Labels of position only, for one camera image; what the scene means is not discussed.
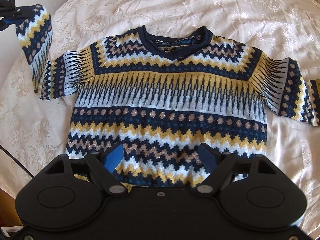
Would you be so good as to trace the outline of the cream floral embroidered bedspread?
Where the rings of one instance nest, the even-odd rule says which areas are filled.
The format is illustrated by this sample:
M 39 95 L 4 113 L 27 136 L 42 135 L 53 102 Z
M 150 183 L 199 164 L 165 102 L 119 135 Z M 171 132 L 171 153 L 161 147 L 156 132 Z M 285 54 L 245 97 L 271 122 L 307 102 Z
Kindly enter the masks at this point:
M 145 27 L 151 35 L 185 38 L 200 27 L 256 47 L 269 58 L 291 58 L 304 80 L 319 82 L 319 5 L 312 0 L 68 0 L 51 16 L 48 58 L 79 51 L 102 38 Z M 1 90 L 1 144 L 31 173 L 65 153 L 76 95 L 39 98 L 22 52 Z M 319 126 L 267 117 L 266 155 L 305 193 L 302 229 L 319 237 Z

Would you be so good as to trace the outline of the navy yellow patterned knit sweater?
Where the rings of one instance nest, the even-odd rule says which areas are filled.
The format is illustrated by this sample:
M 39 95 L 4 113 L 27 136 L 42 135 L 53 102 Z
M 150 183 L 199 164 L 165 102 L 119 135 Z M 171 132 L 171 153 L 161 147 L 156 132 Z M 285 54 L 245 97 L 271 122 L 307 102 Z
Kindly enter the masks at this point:
M 127 184 L 195 186 L 209 174 L 201 143 L 250 158 L 266 153 L 266 109 L 319 126 L 319 82 L 298 63 L 200 27 L 188 37 L 145 27 L 100 39 L 50 60 L 52 23 L 41 5 L 14 21 L 42 100 L 76 95 L 65 153 L 103 153 L 116 143 L 114 171 Z

